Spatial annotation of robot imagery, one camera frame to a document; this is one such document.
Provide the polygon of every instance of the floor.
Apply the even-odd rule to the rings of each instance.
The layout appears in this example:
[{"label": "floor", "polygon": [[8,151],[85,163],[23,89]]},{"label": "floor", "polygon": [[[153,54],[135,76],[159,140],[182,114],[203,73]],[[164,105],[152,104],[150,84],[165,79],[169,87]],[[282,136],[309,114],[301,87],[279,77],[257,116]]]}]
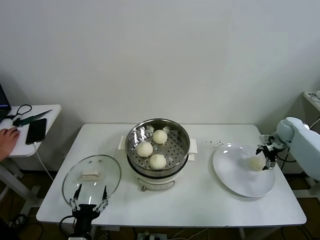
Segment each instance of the floor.
[{"label": "floor", "polygon": [[[289,184],[292,189],[306,189],[308,185],[303,178],[288,178]],[[38,185],[41,183],[41,189],[38,194],[40,198],[43,198],[48,191],[51,180],[49,177],[42,172],[39,173],[25,173],[24,177],[21,179],[21,182],[26,185],[29,189],[32,186]],[[5,185],[0,182],[0,191],[5,188]],[[306,216],[307,223],[304,225],[306,229],[312,234],[313,238],[320,238],[320,204],[314,199],[299,199],[300,205],[302,206]],[[20,210],[24,204],[24,200],[11,190],[6,194],[4,199],[0,202],[0,218],[5,222],[11,219],[20,213]],[[37,209],[33,209],[30,213],[30,217],[27,219],[28,225],[21,229],[18,233],[18,236],[21,240],[37,240],[41,234],[41,226],[36,220]],[[41,223],[43,226],[43,234],[40,240],[63,240],[66,239],[59,231],[57,224]],[[172,238],[176,233],[181,231],[181,228],[135,228],[132,227],[121,227],[120,231],[102,231],[98,229],[95,234],[94,240],[134,240],[136,233],[164,233],[167,234],[168,239]],[[188,228],[183,230],[178,234],[178,239],[189,238],[193,234],[198,233],[203,230],[203,228]],[[254,228],[245,229],[245,232],[248,234],[251,231],[254,231]],[[307,240],[306,236],[302,233],[301,228],[296,226],[284,227],[283,234],[285,240]],[[212,228],[205,230],[202,233],[194,236],[192,240],[240,240],[239,231],[234,228]],[[284,240],[281,230],[277,230],[265,240]]]}]

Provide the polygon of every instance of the power strip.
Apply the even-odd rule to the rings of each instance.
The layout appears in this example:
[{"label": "power strip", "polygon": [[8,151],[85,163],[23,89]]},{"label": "power strip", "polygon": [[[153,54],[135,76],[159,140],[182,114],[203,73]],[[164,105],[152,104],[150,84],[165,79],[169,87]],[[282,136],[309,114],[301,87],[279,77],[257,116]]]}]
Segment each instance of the power strip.
[{"label": "power strip", "polygon": [[160,233],[138,233],[137,240],[168,240],[167,234]]}]

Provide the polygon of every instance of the cable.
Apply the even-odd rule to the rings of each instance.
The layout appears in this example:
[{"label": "cable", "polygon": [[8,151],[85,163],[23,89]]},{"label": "cable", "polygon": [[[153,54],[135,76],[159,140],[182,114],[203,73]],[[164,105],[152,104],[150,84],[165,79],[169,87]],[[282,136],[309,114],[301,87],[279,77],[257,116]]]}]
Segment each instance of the cable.
[{"label": "cable", "polygon": [[62,235],[63,235],[66,239],[68,239],[68,236],[67,236],[67,234],[65,233],[65,231],[62,229],[62,223],[63,223],[64,220],[70,219],[70,218],[73,218],[73,217],[74,217],[74,216],[71,216],[71,215],[65,216],[65,217],[62,218],[61,221],[59,222],[59,230],[60,230],[60,232],[62,233]]},{"label": "cable", "polygon": [[38,222],[28,223],[27,225],[38,225],[41,227],[40,236],[36,239],[36,240],[40,240],[40,238],[42,237],[42,234],[44,233],[44,226],[42,226],[42,224],[40,224]]},{"label": "cable", "polygon": [[175,235],[173,235],[171,238],[174,239],[176,236],[178,236],[180,233],[183,232],[183,230],[185,230],[184,228],[182,228],[180,231],[178,231]]},{"label": "cable", "polygon": [[12,208],[14,207],[14,191],[11,189],[11,204],[10,204],[10,211],[9,211],[9,219],[8,223],[11,222],[11,213],[12,213]]},{"label": "cable", "polygon": [[312,128],[320,121],[320,116],[318,117],[318,119],[310,126],[310,130],[312,130]]},{"label": "cable", "polygon": [[[310,240],[310,238],[309,238],[308,235],[305,233],[305,231],[303,231],[303,229],[300,228],[299,226],[297,226],[297,227],[298,227],[298,229],[303,233],[303,235],[306,237],[306,239],[307,239],[307,240]],[[285,237],[284,229],[285,229],[284,226],[281,227],[281,235],[282,235],[282,237],[283,237],[284,240],[287,240],[286,237]]]},{"label": "cable", "polygon": [[310,236],[310,238],[312,238],[312,239],[314,239],[314,237],[312,236],[312,234],[309,232],[309,230],[305,227],[305,226],[298,226],[298,228],[302,228],[302,229],[304,229],[308,234],[309,234],[309,236]]},{"label": "cable", "polygon": [[136,240],[136,238],[138,238],[136,228],[133,227],[132,230],[133,230],[133,240]]},{"label": "cable", "polygon": [[283,164],[282,164],[282,166],[281,166],[281,168],[280,168],[281,171],[284,169],[285,164],[288,163],[287,158],[288,158],[288,156],[289,156],[289,151],[290,151],[290,148],[288,148],[288,151],[286,152],[286,156],[285,156],[285,158],[284,158],[284,160],[283,160]]},{"label": "cable", "polygon": [[176,237],[176,238],[174,238],[175,236],[177,236],[178,234],[180,234],[183,230],[185,230],[185,229],[183,228],[181,231],[179,231],[178,233],[176,233],[175,235],[173,235],[173,237],[170,238],[169,240],[177,240],[177,239],[190,240],[190,239],[192,239],[193,237],[195,237],[195,236],[203,233],[203,232],[206,231],[206,230],[209,231],[209,228],[202,229],[201,231],[193,234],[193,235],[192,235],[191,237],[189,237],[189,238],[185,238],[185,237]]},{"label": "cable", "polygon": [[44,170],[46,171],[46,173],[49,175],[49,177],[51,178],[51,180],[54,181],[53,177],[52,177],[52,176],[50,175],[50,173],[48,172],[48,170],[47,170],[47,168],[45,167],[44,163],[41,161],[41,158],[40,158],[40,156],[39,156],[39,153],[38,153],[38,150],[37,150],[37,148],[36,148],[35,142],[33,143],[33,147],[34,147],[35,153],[36,153],[36,155],[37,155],[37,157],[38,157],[38,159],[39,159],[42,167],[44,168]]},{"label": "cable", "polygon": [[203,233],[205,230],[208,230],[208,229],[209,229],[209,228],[205,228],[205,229],[203,229],[203,230],[199,231],[198,233],[193,234],[191,237],[189,237],[189,238],[188,238],[188,240],[190,240],[190,239],[192,239],[193,237],[195,237],[195,236],[199,235],[200,233]]}]

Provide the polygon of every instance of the smartphone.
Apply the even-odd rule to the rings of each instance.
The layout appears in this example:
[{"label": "smartphone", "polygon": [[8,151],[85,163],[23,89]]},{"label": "smartphone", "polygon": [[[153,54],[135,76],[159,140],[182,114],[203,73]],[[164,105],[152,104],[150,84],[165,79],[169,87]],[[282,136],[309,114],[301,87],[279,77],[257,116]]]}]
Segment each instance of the smartphone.
[{"label": "smartphone", "polygon": [[30,122],[28,134],[26,136],[25,144],[41,142],[45,139],[47,128],[47,119],[41,118]]}]

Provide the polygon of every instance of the laptop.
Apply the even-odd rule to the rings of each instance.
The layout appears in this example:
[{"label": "laptop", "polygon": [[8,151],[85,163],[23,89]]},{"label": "laptop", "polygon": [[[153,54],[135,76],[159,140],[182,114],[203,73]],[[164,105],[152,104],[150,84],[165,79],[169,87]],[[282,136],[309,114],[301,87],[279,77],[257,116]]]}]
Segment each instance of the laptop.
[{"label": "laptop", "polygon": [[0,84],[0,123],[11,111],[11,106]]}]

